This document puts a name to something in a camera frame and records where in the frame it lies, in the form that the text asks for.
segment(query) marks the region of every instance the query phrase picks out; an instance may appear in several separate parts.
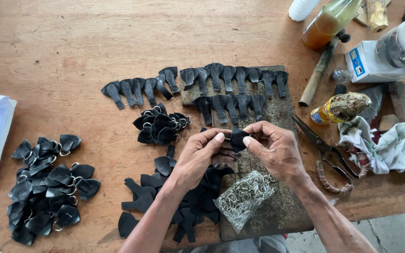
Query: table surface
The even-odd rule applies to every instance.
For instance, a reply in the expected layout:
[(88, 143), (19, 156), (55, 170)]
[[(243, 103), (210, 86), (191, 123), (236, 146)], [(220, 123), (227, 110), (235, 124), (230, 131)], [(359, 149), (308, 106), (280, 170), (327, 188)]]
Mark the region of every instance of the table surface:
[[(284, 65), (295, 113), (308, 123), (310, 111), (331, 97), (335, 87), (325, 75), (311, 107), (297, 105), (321, 53), (305, 48), (301, 34), (323, 4), (303, 22), (288, 17), (290, 4), (290, 0), (227, 0), (223, 4), (215, 0), (0, 0), (0, 95), (18, 101), (0, 162), (0, 247), (4, 252), (115, 252), (123, 244), (117, 231), (120, 202), (132, 199), (123, 180), (139, 181), (140, 174), (152, 174), (153, 159), (164, 155), (166, 147), (136, 141), (138, 130), (132, 121), (149, 106), (117, 110), (99, 91), (110, 81), (152, 78), (164, 67), (183, 69), (211, 62)], [(387, 30), (401, 22), (404, 4), (404, 0), (393, 0), (388, 6)], [(343, 54), (359, 41), (379, 37), (356, 21), (346, 29), (352, 40), (339, 45), (328, 73), (337, 63), (344, 63)], [(348, 90), (366, 86), (350, 84)], [(188, 137), (199, 132), (202, 118), (194, 108), (183, 108), (179, 95), (171, 101), (161, 96), (157, 100), (169, 111), (195, 119), (181, 134), (178, 157)], [(392, 107), (382, 110), (391, 113)], [(328, 143), (339, 140), (335, 124), (309, 125)], [(10, 238), (6, 208), (11, 204), (7, 194), (15, 183), (15, 171), (22, 164), (10, 155), (24, 139), (32, 143), (39, 136), (58, 140), (60, 134), (76, 134), (82, 143), (58, 163), (93, 165), (93, 177), (101, 181), (101, 188), (93, 199), (78, 204), (78, 224), (39, 237), (31, 247), (20, 245)], [(300, 130), (298, 137), (306, 170), (333, 198), (316, 177), (317, 150)], [(326, 176), (335, 185), (344, 184), (332, 170)], [(405, 173), (369, 173), (355, 181), (352, 193), (337, 196), (337, 209), (351, 221), (404, 213)], [(132, 213), (137, 219), (142, 216)], [(220, 242), (220, 227), (210, 221), (195, 227), (194, 244), (186, 239), (181, 244), (172, 241), (176, 229), (173, 226), (167, 232), (163, 250)]]

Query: white rag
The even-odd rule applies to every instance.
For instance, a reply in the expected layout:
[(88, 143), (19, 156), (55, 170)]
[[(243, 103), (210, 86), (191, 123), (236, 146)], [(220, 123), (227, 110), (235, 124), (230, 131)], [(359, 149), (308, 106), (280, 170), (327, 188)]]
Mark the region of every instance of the white rag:
[[(343, 135), (349, 127), (351, 128), (347, 134)], [(338, 129), (340, 142), (349, 142), (362, 150), (367, 155), (374, 174), (388, 174), (390, 170), (405, 171), (405, 123), (395, 124), (381, 136), (377, 145), (371, 140), (377, 130), (370, 130), (370, 126), (362, 117), (357, 116), (350, 122), (340, 123)], [(355, 154), (351, 153), (349, 160), (360, 167)]]

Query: wooden handle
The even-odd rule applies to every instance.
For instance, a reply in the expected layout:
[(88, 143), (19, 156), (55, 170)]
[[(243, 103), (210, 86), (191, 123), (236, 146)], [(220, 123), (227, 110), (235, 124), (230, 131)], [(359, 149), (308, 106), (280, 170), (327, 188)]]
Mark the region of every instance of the wooden handle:
[(385, 0), (367, 0), (368, 21), (371, 31), (382, 32), (388, 27)]

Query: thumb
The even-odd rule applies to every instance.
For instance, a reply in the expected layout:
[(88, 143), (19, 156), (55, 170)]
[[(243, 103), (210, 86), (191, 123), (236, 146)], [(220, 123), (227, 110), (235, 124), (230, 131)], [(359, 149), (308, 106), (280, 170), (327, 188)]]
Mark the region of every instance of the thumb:
[(258, 158), (263, 158), (265, 153), (268, 151), (266, 147), (264, 147), (260, 142), (250, 136), (246, 136), (243, 138), (243, 144), (245, 144), (248, 150)]
[(224, 140), (225, 135), (223, 133), (218, 133), (211, 141), (207, 143), (207, 145), (203, 148), (203, 150), (205, 150), (210, 154), (210, 156), (212, 156), (213, 154), (218, 152)]

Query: brown liquid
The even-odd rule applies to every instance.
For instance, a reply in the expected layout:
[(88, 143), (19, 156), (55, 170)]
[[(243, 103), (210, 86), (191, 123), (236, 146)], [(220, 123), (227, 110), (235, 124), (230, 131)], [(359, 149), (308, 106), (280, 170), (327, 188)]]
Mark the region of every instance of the brown liquid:
[(321, 14), (302, 34), (302, 42), (309, 49), (319, 49), (326, 45), (340, 30), (338, 22), (332, 16)]

